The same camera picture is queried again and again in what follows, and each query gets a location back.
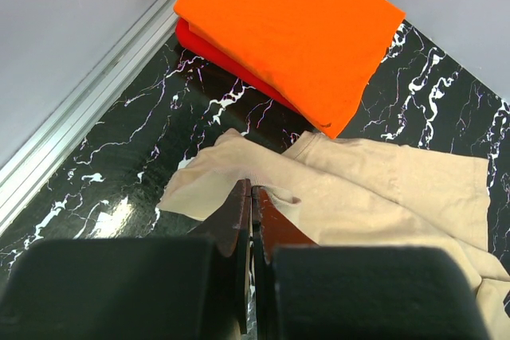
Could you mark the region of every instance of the beige fabric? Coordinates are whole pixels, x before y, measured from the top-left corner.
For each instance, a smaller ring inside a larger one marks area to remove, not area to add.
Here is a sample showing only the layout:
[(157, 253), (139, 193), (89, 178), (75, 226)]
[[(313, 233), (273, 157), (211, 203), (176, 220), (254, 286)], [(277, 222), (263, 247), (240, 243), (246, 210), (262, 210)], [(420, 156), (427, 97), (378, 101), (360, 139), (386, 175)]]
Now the beige fabric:
[(442, 248), (464, 272), (493, 338), (510, 338), (510, 276), (487, 252), (487, 160), (305, 132), (277, 154), (227, 131), (174, 174), (158, 207), (203, 220), (235, 182), (266, 186), (319, 244)]

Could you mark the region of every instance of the orange towel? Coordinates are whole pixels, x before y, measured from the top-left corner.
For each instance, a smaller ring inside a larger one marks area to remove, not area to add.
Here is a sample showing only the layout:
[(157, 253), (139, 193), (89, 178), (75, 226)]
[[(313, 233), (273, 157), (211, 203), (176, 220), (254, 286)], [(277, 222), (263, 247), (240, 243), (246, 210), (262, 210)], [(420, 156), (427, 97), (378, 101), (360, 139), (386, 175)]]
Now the orange towel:
[(332, 138), (404, 18), (386, 0), (178, 0), (175, 11)]

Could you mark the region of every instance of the black marble floor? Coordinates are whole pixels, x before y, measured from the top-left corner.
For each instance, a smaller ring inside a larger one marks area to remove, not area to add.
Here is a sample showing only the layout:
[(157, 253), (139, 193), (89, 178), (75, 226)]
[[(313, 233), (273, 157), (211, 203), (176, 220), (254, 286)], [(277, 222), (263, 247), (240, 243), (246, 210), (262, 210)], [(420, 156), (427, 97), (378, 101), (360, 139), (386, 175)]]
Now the black marble floor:
[[(155, 205), (231, 127), (279, 152), (312, 129), (172, 37), (0, 237), (0, 290), (39, 240), (188, 231), (192, 220)], [(508, 104), (406, 22), (342, 134), (488, 158), (489, 248), (510, 271), (509, 135)]]

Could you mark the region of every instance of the metal baseboard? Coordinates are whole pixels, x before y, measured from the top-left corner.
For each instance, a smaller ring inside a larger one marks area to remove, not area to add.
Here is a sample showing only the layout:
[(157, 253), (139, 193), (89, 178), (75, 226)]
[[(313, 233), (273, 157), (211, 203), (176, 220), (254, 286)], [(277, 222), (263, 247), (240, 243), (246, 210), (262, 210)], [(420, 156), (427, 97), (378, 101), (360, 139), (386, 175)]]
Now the metal baseboard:
[(176, 0), (157, 0), (0, 170), (0, 235), (170, 37)]

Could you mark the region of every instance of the folded cloth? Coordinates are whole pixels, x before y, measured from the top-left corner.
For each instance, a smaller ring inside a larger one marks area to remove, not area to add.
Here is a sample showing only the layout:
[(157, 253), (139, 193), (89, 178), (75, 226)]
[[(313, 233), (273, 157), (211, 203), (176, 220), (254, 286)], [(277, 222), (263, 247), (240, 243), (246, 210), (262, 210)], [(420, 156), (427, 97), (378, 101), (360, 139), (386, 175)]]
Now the folded cloth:
[(386, 0), (178, 0), (175, 11), (330, 137), (356, 113), (404, 18)]
[(214, 47), (212, 44), (202, 39), (200, 36), (195, 35), (189, 29), (188, 22), (183, 18), (179, 18), (175, 27), (175, 35), (179, 43), (186, 49), (204, 57), (208, 61), (215, 63), (220, 68), (225, 69), (227, 72), (233, 73), (241, 80), (250, 84), (258, 89), (260, 92), (271, 97), (276, 102), (284, 105), (285, 107), (297, 111), (291, 103), (289, 103), (275, 88), (267, 84), (263, 80), (253, 75), (249, 70), (244, 68), (241, 64), (232, 60), (225, 55), (222, 51)]
[(482, 158), (307, 132), (277, 154), (229, 130), (174, 174), (158, 207), (203, 220), (249, 178), (318, 244), (441, 248), (464, 272), (493, 338), (503, 339), (510, 276), (487, 252), (487, 166)]

